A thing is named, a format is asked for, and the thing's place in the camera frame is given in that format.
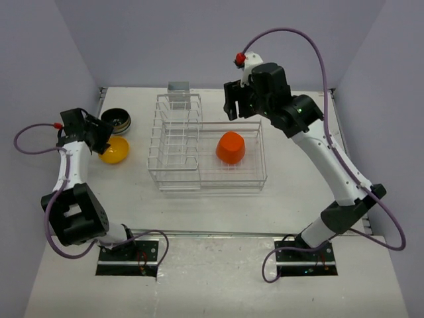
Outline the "black bowl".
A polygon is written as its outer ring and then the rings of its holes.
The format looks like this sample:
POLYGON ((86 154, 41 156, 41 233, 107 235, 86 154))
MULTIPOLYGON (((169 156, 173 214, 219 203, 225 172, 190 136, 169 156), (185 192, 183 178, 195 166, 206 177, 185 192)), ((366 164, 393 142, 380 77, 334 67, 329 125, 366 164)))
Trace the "black bowl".
POLYGON ((125 134, 131 127, 130 114, 122 108, 112 108, 101 114, 101 120, 113 127, 113 134, 125 134))

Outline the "yellow bowl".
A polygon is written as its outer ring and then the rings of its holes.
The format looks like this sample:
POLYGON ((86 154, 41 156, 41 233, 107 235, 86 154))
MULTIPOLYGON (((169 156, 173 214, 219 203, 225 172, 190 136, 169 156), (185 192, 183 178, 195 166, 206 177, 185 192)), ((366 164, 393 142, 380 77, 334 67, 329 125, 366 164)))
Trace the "yellow bowl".
POLYGON ((112 136, 107 143, 109 144, 108 149, 103 154, 98 155, 104 163, 118 164, 129 155, 130 146, 125 138, 112 136))

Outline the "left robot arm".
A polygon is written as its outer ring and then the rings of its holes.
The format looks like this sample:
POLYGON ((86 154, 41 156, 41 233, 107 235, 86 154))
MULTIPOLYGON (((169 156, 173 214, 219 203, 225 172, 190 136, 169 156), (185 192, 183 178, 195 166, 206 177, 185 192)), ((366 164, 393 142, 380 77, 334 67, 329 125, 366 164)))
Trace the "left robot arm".
POLYGON ((137 254, 133 233, 124 224, 110 223, 105 209, 87 184, 89 159, 110 148, 113 127, 76 108, 60 113, 63 127, 58 137, 59 176, 52 193, 41 199, 46 225, 64 246, 97 241, 114 249, 123 260, 137 254))

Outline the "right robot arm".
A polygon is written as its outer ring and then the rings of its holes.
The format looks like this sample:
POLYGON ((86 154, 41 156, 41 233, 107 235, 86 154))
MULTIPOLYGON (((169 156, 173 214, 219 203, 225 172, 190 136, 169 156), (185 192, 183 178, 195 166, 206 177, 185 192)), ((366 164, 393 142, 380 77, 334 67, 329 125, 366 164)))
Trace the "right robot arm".
POLYGON ((283 67, 274 62, 243 62, 239 68, 242 78, 224 85, 229 120, 253 115, 269 119, 306 153, 334 195, 334 202, 296 237, 296 254, 311 260, 321 244, 347 232, 385 196, 386 189, 366 179, 345 154, 341 156, 345 163, 339 162, 334 153, 338 144, 325 136, 322 111, 309 96, 292 95, 283 67))

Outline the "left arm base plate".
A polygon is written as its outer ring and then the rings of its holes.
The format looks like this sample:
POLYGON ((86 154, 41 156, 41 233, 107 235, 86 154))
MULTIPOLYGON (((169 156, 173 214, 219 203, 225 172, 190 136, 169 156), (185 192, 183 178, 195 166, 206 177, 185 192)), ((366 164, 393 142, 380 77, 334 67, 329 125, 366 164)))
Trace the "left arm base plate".
POLYGON ((96 276, 153 277, 158 273, 158 240, 136 240, 134 245, 118 250, 102 248, 96 276))

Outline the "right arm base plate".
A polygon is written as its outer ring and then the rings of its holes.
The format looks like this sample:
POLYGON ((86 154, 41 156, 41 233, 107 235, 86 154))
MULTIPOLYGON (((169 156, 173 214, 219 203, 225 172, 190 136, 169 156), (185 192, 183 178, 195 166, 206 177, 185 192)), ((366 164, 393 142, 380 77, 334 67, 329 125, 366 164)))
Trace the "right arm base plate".
POLYGON ((317 252, 277 251, 276 268, 281 277, 337 276, 333 245, 317 252))

